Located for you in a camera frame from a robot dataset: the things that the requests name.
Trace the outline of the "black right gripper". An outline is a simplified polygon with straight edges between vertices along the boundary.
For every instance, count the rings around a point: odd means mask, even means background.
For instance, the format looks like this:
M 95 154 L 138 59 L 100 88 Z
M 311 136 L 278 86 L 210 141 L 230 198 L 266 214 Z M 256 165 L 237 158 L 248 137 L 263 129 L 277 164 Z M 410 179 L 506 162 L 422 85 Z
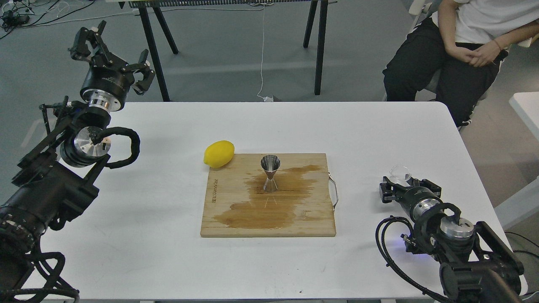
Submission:
M 382 177 L 379 184 L 379 195 L 382 203 L 398 202 L 412 221 L 416 222 L 426 211 L 442 203 L 442 188 L 423 179 L 413 178 L 408 187 L 394 183 L 387 176 Z

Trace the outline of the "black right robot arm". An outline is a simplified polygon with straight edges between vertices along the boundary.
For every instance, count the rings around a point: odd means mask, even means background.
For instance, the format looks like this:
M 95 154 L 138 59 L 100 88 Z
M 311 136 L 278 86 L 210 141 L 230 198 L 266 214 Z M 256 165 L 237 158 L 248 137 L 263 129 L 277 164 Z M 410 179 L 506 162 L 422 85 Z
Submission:
M 471 223 L 461 210 L 441 200 L 441 187 L 429 180 L 383 177 L 383 203 L 398 202 L 408 217 L 383 219 L 376 228 L 376 245 L 386 265 L 424 295 L 440 303 L 519 303 L 522 263 L 486 222 Z M 443 295 L 418 284 L 399 268 L 385 244 L 387 228 L 403 223 L 406 251 L 426 254 L 439 262 Z

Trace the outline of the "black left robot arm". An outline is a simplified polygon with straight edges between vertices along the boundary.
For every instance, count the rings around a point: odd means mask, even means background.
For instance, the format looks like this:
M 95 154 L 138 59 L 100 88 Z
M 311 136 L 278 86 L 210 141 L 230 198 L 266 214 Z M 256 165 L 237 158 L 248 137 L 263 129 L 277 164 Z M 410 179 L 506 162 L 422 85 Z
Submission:
M 89 63 L 81 101 L 41 105 L 47 136 L 19 162 L 12 179 L 19 189 L 1 206 L 1 301 L 40 303 L 48 295 L 78 302 L 80 295 L 61 278 L 65 256 L 42 252 L 47 230 L 61 230 L 98 196 L 102 170 L 130 165 L 139 157 L 140 137 L 133 129 L 110 127 L 130 88 L 143 95 L 155 76 L 143 50 L 135 64 L 112 54 L 102 40 L 106 26 L 81 28 L 69 49 L 74 60 Z

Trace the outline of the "person right hand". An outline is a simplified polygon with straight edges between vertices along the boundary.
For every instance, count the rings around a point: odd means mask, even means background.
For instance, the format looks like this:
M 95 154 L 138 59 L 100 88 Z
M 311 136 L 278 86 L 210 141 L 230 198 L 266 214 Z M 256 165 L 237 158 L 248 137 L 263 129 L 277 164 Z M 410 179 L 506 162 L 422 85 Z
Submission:
M 445 47 L 446 53 L 464 63 L 471 63 L 477 56 L 473 50 L 464 47 L 458 47 L 456 45 L 449 45 Z

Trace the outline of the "person left hand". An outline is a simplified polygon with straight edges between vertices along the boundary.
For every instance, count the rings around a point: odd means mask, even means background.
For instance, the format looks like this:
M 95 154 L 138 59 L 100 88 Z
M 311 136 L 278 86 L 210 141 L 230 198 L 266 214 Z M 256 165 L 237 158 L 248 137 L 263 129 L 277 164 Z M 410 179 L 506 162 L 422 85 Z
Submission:
M 468 65 L 472 67 L 489 65 L 503 50 L 504 48 L 496 40 L 492 40 L 472 51 L 470 55 L 472 59 L 468 62 Z

